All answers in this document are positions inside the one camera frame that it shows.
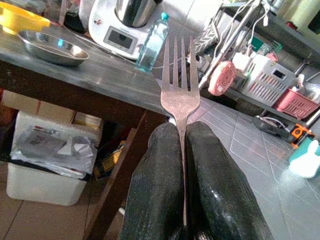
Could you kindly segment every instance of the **table leg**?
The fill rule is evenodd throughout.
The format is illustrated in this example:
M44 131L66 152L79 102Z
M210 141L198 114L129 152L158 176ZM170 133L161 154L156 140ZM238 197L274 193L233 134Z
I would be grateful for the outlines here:
M126 197L131 176L148 147L152 131L165 122L165 116L145 110L137 128L132 128L94 210L83 240L102 240L122 201Z

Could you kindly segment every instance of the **water bottle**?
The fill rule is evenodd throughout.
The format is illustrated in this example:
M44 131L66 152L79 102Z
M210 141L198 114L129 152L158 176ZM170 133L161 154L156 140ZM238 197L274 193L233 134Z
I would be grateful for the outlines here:
M148 36L141 48L139 57L136 61L138 69L144 72L151 72L158 54L168 35L168 18L165 12L161 14L161 19L154 21Z

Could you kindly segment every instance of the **pink fan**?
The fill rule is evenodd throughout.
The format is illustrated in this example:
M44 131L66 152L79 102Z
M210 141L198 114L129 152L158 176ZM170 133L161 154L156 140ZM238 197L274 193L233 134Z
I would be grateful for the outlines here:
M231 61L220 62L210 76L209 93L221 96L236 77L236 68Z

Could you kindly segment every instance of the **metal fork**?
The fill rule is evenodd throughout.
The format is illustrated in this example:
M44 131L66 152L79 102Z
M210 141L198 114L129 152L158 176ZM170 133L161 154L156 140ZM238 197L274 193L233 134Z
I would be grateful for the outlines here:
M190 37L190 89L187 83L186 58L185 58L185 42L181 39L181 87L179 87L178 78L178 41L174 39L174 55L173 55L173 76L172 84L170 84L170 59L169 59L169 39L166 40L163 69L162 69L162 88L161 88L161 105L171 114L176 122L179 132L183 183L184 183L184 206L183 206L183 223L187 225L187 176L186 176L186 155L185 155L185 136L187 120L200 104L198 71L196 64L196 54L194 41Z

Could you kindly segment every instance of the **tiled floor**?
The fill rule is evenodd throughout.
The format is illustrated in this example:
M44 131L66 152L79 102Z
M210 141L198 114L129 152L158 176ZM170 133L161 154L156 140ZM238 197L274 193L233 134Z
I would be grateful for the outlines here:
M0 165L0 175L4 168ZM103 188L104 182L92 180L77 204L60 206L12 199L6 194L6 182L0 181L0 240L81 240ZM118 212L105 240L117 239L122 221Z
M195 121L208 124L244 172L275 240L320 239L320 176L306 180L290 172L288 143L205 98L188 120Z

